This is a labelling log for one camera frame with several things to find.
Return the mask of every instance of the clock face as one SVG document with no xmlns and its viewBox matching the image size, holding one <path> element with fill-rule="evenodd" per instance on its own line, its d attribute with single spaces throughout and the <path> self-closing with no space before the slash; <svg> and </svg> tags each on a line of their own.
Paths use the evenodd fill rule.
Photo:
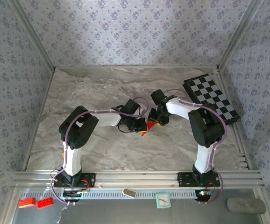
<svg viewBox="0 0 270 224">
<path fill-rule="evenodd" d="M 171 206 L 170 198 L 167 193 L 156 195 L 157 208 L 169 208 Z"/>
</svg>

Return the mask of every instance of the marble floor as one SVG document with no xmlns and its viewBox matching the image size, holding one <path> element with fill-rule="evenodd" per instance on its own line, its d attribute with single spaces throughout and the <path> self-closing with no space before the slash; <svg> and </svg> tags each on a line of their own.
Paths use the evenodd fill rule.
<svg viewBox="0 0 270 224">
<path fill-rule="evenodd" d="M 183 80 L 205 74 L 192 68 L 88 68 L 56 69 L 31 150 L 27 170 L 54 170 L 63 163 L 59 125 L 79 105 L 103 110 L 138 96 L 149 100 L 157 89 L 183 89 Z M 181 92 L 171 94 L 190 101 Z M 144 108 L 144 101 L 138 101 Z M 218 147 L 216 169 L 240 169 L 234 136 Z M 123 134 L 117 127 L 98 127 L 82 150 L 83 170 L 190 170 L 197 143 L 189 121 L 172 115 L 166 126 L 154 126 L 144 137 Z"/>
</svg>

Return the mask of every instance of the aluminum rail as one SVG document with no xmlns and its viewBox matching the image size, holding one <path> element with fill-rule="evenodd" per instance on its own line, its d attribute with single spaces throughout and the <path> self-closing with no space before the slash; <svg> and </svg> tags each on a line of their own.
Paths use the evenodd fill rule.
<svg viewBox="0 0 270 224">
<path fill-rule="evenodd" d="M 183 171 L 91 171 L 96 173 L 94 189 L 178 189 L 177 173 Z M 264 188 L 259 170 L 222 170 L 225 189 Z M 54 171 L 16 172 L 12 188 L 40 190 L 49 189 Z M 186 187 L 182 189 L 203 189 Z"/>
</svg>

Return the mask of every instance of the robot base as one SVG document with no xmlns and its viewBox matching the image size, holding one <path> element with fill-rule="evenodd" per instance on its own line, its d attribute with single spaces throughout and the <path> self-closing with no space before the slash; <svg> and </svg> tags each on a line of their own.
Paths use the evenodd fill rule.
<svg viewBox="0 0 270 224">
<path fill-rule="evenodd" d="M 184 187 L 211 187 L 211 182 L 215 187 L 220 186 L 218 175 L 212 170 L 201 174 L 194 166 L 193 172 L 180 172 L 178 173 L 178 186 Z"/>
<path fill-rule="evenodd" d="M 55 188 L 93 188 L 96 181 L 95 173 L 82 173 L 79 171 L 74 176 L 68 175 L 65 171 L 59 174 L 54 181 Z"/>
</svg>

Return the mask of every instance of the wallpaper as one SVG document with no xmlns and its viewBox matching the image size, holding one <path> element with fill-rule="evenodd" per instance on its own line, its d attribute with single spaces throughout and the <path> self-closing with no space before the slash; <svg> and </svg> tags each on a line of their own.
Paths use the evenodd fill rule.
<svg viewBox="0 0 270 224">
<path fill-rule="evenodd" d="M 256 13 L 224 77 L 254 168 L 261 170 L 270 192 L 270 0 Z"/>
<path fill-rule="evenodd" d="M 249 0 L 20 0 L 54 66 L 217 64 Z"/>
<path fill-rule="evenodd" d="M 6 1 L 0 1 L 0 211 L 36 127 L 50 74 Z"/>
</svg>

